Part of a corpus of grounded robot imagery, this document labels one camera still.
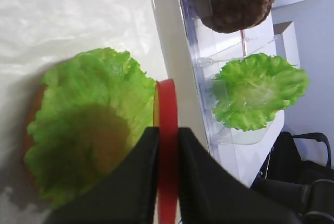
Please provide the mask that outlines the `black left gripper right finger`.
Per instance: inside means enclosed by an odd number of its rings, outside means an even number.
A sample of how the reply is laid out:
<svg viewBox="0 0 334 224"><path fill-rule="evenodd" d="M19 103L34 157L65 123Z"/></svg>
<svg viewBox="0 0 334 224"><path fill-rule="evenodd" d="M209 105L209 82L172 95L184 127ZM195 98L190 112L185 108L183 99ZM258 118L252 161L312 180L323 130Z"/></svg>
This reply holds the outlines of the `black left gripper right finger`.
<svg viewBox="0 0 334 224"><path fill-rule="evenodd" d="M190 128L179 137L183 223L300 223L297 215L247 188L222 168Z"/></svg>

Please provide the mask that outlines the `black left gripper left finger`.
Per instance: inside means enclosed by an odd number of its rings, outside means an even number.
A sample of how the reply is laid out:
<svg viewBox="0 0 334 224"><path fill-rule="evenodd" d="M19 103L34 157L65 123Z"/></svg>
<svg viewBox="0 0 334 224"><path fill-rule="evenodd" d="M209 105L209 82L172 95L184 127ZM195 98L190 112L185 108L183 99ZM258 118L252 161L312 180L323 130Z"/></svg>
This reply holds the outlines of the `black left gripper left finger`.
<svg viewBox="0 0 334 224"><path fill-rule="evenodd" d="M158 145L158 128L146 128L112 173L89 192L53 211L45 223L153 223Z"/></svg>

